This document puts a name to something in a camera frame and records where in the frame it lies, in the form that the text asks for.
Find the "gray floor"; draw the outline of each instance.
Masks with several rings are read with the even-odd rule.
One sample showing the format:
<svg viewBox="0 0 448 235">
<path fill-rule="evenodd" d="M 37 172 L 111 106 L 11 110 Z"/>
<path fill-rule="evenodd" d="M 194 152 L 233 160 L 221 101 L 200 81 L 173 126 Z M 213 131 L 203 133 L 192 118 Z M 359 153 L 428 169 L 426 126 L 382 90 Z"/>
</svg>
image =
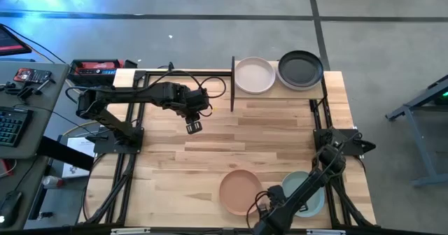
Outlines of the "gray floor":
<svg viewBox="0 0 448 235">
<path fill-rule="evenodd" d="M 311 15 L 310 0 L 0 0 L 2 10 L 51 10 L 84 13 L 194 15 Z M 447 0 L 317 0 L 327 16 L 448 16 Z M 319 55 L 314 23 L 308 21 L 70 20 L 0 18 L 53 50 L 66 61 L 118 58 L 156 67 L 172 61 L 179 68 L 228 68 L 230 58 L 278 59 L 300 49 Z M 448 184 L 414 188 L 425 176 L 404 119 L 389 113 L 448 72 L 448 23 L 323 22 L 331 70 L 343 71 L 353 120 L 377 149 L 365 158 L 375 216 L 393 229 L 448 234 Z M 23 55 L 39 59 L 37 55 Z M 77 121 L 71 102 L 61 96 L 56 111 Z M 447 117 L 418 115 L 428 146 L 446 167 L 442 142 Z M 72 126 L 52 117 L 47 136 Z M 28 227 L 73 224 L 79 205 L 63 206 L 80 188 L 52 192 L 44 203 L 55 218 Z"/>
</svg>

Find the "wooden table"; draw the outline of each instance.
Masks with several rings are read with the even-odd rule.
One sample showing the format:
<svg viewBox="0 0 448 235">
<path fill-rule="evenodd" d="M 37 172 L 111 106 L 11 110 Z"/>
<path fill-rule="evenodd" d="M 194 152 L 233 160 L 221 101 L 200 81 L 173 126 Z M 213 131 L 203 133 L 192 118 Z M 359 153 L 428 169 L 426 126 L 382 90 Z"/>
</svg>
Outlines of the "wooden table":
<svg viewBox="0 0 448 235">
<path fill-rule="evenodd" d="M 119 70 L 114 85 L 132 86 L 133 75 L 134 70 Z M 182 83 L 191 89 L 197 87 L 187 77 L 168 77 L 163 81 Z M 146 104 L 143 150 L 134 170 L 127 226 L 246 227 L 244 216 L 232 215 L 219 204 L 218 189 L 225 174 L 235 169 L 253 171 L 267 188 L 281 184 L 292 171 L 310 171 L 316 151 L 309 100 L 236 99 L 231 113 L 230 78 L 225 81 L 227 92 L 219 99 L 211 99 L 213 115 L 201 119 L 203 130 L 197 134 L 188 135 L 185 120 L 175 112 Z M 327 71 L 325 81 L 334 126 L 352 128 L 342 73 Z M 217 95 L 223 89 L 216 80 L 207 81 L 204 86 L 210 95 Z M 108 109 L 121 120 L 125 119 L 127 104 L 113 104 Z M 92 172 L 86 200 L 89 216 L 111 190 L 116 160 L 117 155 L 107 155 Z M 351 157 L 347 157 L 344 183 L 356 207 L 367 220 L 375 223 L 363 167 Z M 121 198 L 119 195 L 114 220 Z M 335 203 L 342 221 L 336 194 Z M 252 225 L 257 219 L 256 213 L 250 215 Z M 330 227 L 327 204 L 312 218 L 295 217 L 293 227 Z"/>
</svg>

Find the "white paper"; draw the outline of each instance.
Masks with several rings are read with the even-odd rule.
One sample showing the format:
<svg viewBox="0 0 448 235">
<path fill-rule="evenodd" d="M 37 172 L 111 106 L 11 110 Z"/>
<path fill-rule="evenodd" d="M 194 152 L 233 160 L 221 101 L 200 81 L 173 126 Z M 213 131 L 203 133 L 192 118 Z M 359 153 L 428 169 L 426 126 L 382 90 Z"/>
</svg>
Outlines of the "white paper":
<svg viewBox="0 0 448 235">
<path fill-rule="evenodd" d="M 79 152 L 83 152 L 86 155 L 94 157 L 93 149 L 95 144 L 93 142 L 88 141 L 84 137 L 78 138 L 69 138 L 67 141 L 67 147 L 73 148 Z M 64 164 L 64 169 L 62 171 L 63 178 L 74 178 L 80 176 L 88 176 L 89 171 L 84 169 L 79 169 L 78 167 L 72 166 L 71 164 Z"/>
</svg>

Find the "light blue plate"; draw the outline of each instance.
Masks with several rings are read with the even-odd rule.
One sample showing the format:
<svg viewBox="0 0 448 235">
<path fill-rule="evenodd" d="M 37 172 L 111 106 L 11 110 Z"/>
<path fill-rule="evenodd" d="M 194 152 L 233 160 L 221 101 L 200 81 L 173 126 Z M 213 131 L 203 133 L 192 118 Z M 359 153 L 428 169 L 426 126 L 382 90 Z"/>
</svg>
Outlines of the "light blue plate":
<svg viewBox="0 0 448 235">
<path fill-rule="evenodd" d="M 289 197 L 295 189 L 297 189 L 305 179 L 307 179 L 308 173 L 304 171 L 296 171 L 288 174 L 281 182 L 283 187 L 283 192 L 286 197 Z M 302 218 L 309 218 L 321 211 L 325 201 L 325 196 L 323 188 L 320 188 L 308 201 L 308 211 L 298 211 L 295 213 L 296 216 Z"/>
</svg>

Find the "black keyboard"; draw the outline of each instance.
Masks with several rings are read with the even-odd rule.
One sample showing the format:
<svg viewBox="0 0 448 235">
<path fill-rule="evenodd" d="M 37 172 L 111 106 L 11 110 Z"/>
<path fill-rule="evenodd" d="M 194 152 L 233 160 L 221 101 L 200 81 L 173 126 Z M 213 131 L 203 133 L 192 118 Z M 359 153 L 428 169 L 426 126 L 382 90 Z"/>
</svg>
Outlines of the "black keyboard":
<svg viewBox="0 0 448 235">
<path fill-rule="evenodd" d="M 32 110 L 0 106 L 0 145 L 17 147 L 32 115 Z"/>
</svg>

